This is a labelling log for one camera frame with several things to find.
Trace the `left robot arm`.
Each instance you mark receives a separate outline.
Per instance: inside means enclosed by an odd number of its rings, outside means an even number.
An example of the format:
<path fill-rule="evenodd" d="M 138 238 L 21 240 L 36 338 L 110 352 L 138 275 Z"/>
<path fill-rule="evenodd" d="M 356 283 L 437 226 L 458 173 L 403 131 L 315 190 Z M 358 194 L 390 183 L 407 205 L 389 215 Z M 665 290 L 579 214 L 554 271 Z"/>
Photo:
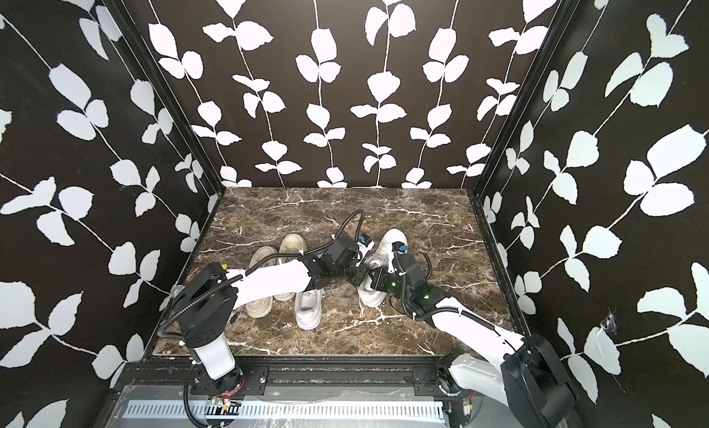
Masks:
<path fill-rule="evenodd" d="M 228 272 L 219 263 L 207 265 L 177 294 L 173 313 L 158 335 L 182 341 L 212 380 L 236 372 L 225 336 L 232 311 L 277 294 L 322 290 L 340 278 L 359 285 L 374 246 L 361 232 L 363 221 L 364 212 L 356 210 L 324 245 L 302 254 L 271 254 L 247 270 Z"/>

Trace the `white sneaker one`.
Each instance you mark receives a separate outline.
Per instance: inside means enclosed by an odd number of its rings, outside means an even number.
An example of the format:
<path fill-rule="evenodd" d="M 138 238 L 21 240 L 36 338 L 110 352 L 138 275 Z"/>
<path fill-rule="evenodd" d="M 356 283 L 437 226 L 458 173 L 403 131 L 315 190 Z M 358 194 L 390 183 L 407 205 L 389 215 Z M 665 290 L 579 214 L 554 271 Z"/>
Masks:
<path fill-rule="evenodd" d="M 302 291 L 295 295 L 295 319 L 297 326 L 313 330 L 322 317 L 322 290 Z"/>
<path fill-rule="evenodd" d="M 369 269 L 369 272 L 363 282 L 357 287 L 357 293 L 362 304 L 367 307 L 376 308 L 380 306 L 387 296 L 386 291 L 376 290 L 373 287 L 373 282 L 380 272 L 387 275 L 389 268 L 393 266 L 393 245 L 395 243 L 401 243 L 403 246 L 408 245 L 403 232 L 398 229 L 390 229 L 384 234 L 374 253 L 365 261 L 365 266 Z"/>

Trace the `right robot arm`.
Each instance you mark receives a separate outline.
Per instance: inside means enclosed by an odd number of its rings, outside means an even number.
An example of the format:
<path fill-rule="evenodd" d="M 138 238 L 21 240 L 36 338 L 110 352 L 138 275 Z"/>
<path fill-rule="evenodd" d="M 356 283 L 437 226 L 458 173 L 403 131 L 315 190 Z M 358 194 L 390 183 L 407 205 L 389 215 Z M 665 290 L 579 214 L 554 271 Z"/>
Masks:
<path fill-rule="evenodd" d="M 436 383 L 451 398 L 476 392 L 506 406 L 524 427 L 556 427 L 579 400 L 569 373 L 549 342 L 496 326 L 428 283 L 412 254 L 367 261 L 371 287 L 399 299 L 404 314 L 447 333 L 469 348 L 437 362 Z"/>

